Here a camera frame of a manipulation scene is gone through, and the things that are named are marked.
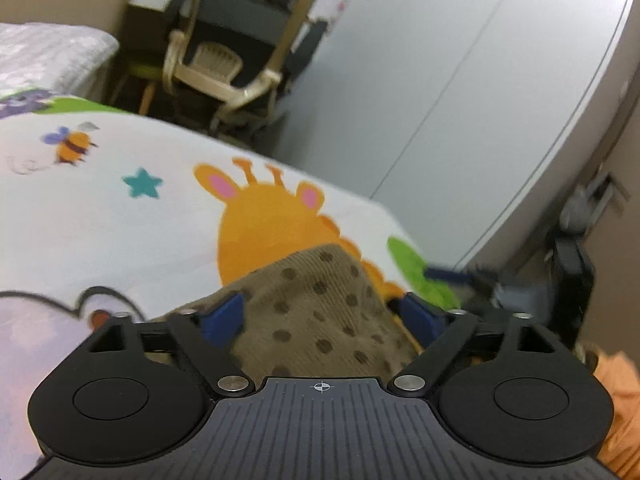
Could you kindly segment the brown dotted corduroy garment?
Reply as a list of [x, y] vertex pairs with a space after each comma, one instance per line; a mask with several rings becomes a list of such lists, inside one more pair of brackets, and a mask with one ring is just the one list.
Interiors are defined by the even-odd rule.
[[419, 353], [361, 263], [335, 244], [294, 252], [191, 302], [208, 312], [238, 292], [244, 323], [226, 350], [254, 380], [378, 377]]

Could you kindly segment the cartoon animal print bedsheet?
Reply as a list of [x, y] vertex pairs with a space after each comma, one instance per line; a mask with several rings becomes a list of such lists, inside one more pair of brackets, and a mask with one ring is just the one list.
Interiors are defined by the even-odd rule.
[[292, 252], [339, 244], [383, 298], [457, 307], [383, 206], [167, 122], [47, 90], [1, 97], [1, 474], [27, 402], [118, 311], [150, 320]]

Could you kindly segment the grey metal door hardware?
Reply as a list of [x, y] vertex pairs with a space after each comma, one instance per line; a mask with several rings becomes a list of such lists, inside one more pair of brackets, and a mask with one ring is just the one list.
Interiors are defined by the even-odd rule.
[[601, 171], [585, 186], [578, 185], [561, 210], [561, 231], [573, 236], [586, 235], [614, 198], [629, 200], [630, 195], [611, 171]]

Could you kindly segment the orange cloth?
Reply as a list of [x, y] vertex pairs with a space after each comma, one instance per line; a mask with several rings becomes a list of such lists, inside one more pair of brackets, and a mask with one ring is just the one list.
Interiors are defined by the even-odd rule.
[[574, 355], [604, 385], [614, 416], [598, 460], [621, 479], [640, 476], [640, 382], [625, 352], [606, 354], [594, 344], [576, 344]]

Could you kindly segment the white quilted mattress pad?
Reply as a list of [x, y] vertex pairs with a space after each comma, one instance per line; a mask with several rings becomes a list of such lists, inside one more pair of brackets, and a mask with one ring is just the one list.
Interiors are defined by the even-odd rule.
[[118, 50], [115, 37], [88, 26], [3, 23], [1, 95], [43, 89], [99, 99]]

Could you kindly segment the beige mesh office chair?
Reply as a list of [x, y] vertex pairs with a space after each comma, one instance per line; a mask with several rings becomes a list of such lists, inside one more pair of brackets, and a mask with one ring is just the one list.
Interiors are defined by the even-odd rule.
[[165, 91], [194, 96], [210, 136], [267, 125], [328, 29], [315, 1], [170, 0]]

